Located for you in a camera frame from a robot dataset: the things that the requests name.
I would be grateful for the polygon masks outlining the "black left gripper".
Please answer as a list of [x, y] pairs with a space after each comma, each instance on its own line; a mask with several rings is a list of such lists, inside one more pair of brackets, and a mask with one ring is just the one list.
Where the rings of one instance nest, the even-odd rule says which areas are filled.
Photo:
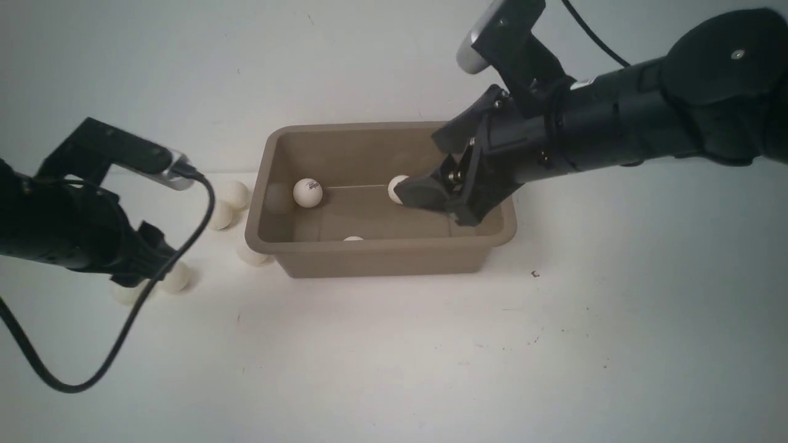
[[95, 185], [56, 185], [68, 196], [70, 211], [57, 222], [64, 241], [55, 264], [83, 274], [107, 274], [122, 287], [157, 280], [169, 270], [175, 249], [160, 229], [142, 222], [135, 229], [119, 197]]

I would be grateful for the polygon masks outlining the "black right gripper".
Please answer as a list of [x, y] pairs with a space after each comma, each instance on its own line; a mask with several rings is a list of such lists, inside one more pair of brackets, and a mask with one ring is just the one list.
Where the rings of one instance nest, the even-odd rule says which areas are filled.
[[431, 173], [396, 184], [396, 198], [473, 227], [521, 185], [579, 172], [560, 140], [558, 102], [566, 90], [558, 83], [515, 94], [491, 85], [432, 135], [444, 154], [461, 154], [473, 138], [473, 159], [446, 157]]

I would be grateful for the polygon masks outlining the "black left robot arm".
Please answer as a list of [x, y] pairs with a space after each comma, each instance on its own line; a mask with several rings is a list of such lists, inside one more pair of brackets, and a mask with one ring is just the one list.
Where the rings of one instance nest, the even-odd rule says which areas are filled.
[[132, 287], [169, 269], [175, 249], [147, 222], [134, 229], [117, 194], [78, 180], [39, 180], [2, 163], [1, 252]]

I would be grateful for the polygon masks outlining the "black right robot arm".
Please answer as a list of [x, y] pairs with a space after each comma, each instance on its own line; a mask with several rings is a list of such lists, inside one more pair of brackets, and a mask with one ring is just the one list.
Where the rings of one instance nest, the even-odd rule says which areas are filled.
[[490, 86], [433, 133], [446, 154], [402, 180], [402, 205], [480, 225], [521, 185], [653, 159], [746, 167], [786, 163], [786, 18], [738, 9], [688, 31], [661, 57], [593, 79], [566, 73], [533, 34], [543, 1], [495, 1], [457, 54], [467, 73], [494, 68]]

